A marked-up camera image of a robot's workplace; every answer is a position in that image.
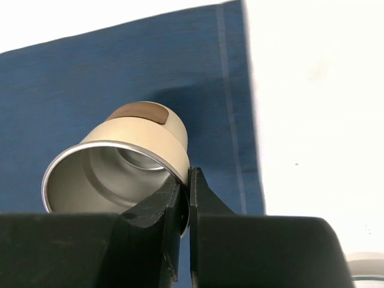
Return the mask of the small metal cup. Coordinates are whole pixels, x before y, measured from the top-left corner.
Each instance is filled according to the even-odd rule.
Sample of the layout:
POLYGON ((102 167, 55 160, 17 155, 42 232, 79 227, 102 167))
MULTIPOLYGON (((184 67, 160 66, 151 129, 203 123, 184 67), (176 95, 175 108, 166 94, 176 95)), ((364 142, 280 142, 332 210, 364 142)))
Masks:
POLYGON ((188 134, 170 108, 139 101, 117 108, 48 165, 41 182, 47 212, 122 213, 167 178, 188 185, 188 134))

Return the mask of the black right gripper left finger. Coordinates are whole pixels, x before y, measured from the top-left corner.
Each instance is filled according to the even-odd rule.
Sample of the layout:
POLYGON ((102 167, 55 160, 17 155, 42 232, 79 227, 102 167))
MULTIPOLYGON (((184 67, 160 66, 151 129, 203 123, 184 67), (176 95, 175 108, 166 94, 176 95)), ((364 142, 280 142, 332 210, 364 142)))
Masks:
POLYGON ((120 213, 2 214, 2 287, 171 287, 180 186, 167 178, 120 213))

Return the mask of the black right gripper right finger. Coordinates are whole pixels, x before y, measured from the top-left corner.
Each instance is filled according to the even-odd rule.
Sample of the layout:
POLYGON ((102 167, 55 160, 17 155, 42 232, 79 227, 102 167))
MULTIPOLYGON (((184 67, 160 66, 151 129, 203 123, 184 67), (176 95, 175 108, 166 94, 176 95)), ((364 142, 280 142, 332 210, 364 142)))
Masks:
POLYGON ((190 180, 194 287, 352 287, 338 238, 316 217, 234 213, 200 168, 190 180))

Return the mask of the blue whale placemat cloth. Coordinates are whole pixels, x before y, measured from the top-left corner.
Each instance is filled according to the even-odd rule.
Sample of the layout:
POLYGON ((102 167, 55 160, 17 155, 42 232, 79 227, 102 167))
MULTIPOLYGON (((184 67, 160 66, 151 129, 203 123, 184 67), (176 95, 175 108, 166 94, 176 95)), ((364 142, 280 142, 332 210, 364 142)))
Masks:
POLYGON ((42 210, 50 161, 144 100, 179 115, 190 163, 232 210, 263 214, 241 1, 3 53, 1 210, 42 210))

